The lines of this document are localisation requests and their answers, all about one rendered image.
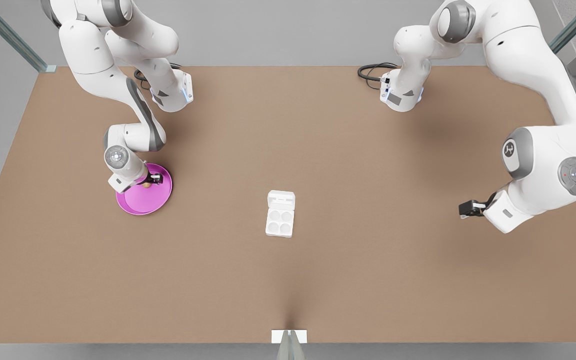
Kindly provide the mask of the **white egg box lid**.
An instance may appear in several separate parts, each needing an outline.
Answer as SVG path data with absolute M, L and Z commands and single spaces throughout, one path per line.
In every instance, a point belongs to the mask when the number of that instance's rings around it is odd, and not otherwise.
M 269 209 L 294 211 L 296 196 L 291 191 L 271 190 L 267 194 Z

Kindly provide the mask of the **white egg box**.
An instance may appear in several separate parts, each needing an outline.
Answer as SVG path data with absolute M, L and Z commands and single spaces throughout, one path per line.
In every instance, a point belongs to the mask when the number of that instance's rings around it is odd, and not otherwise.
M 269 208 L 266 218 L 265 234 L 290 239 L 294 229 L 294 210 Z

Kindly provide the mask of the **magenta round plate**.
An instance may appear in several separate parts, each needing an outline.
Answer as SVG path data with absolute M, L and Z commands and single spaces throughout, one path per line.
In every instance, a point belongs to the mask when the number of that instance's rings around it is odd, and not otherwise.
M 162 183 L 152 184 L 150 187 L 135 185 L 123 193 L 116 193 L 115 197 L 119 207 L 128 214 L 147 215 L 160 209 L 170 197 L 173 189 L 172 176 L 166 168 L 146 162 L 151 174 L 161 174 Z

